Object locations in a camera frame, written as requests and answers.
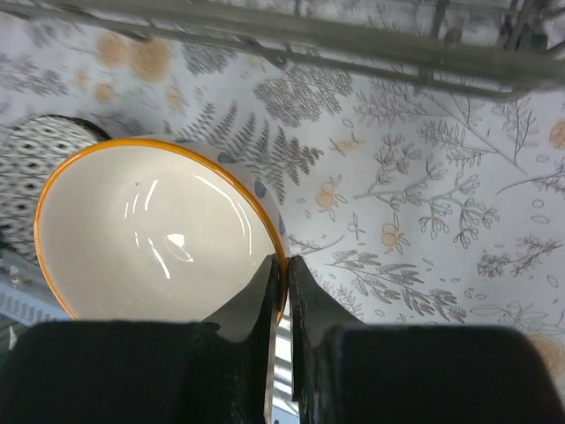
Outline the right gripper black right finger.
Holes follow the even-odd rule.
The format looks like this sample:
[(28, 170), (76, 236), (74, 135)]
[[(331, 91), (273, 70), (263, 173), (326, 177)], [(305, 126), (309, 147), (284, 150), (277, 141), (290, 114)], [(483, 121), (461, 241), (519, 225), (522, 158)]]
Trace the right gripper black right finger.
[(501, 326), (366, 324), (288, 267), (292, 396), (304, 423), (561, 423), (541, 356)]

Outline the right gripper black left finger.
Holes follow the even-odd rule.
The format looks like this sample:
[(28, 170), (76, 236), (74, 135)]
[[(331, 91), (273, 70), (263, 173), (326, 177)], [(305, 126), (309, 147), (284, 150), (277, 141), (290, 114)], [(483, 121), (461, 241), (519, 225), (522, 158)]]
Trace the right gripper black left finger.
[(1, 368), (4, 423), (265, 423), (279, 264), (202, 322), (60, 321)]

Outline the cream bowl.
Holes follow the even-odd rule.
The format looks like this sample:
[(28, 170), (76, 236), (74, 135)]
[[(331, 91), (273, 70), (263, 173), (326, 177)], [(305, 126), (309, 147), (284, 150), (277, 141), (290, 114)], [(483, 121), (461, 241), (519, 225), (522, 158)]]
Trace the cream bowl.
[(162, 135), (99, 142), (58, 165), (34, 246), (77, 320), (200, 321), (268, 256), (285, 271), (289, 255), (278, 205), (243, 160)]

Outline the black patterned bowl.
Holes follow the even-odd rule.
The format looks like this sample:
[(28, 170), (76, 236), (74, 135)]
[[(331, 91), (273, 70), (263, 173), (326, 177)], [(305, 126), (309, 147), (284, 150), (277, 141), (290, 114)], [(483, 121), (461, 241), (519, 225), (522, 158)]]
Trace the black patterned bowl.
[(97, 125), (62, 115), (1, 128), (1, 246), (36, 263), (34, 214), (47, 179), (69, 156), (109, 139)]

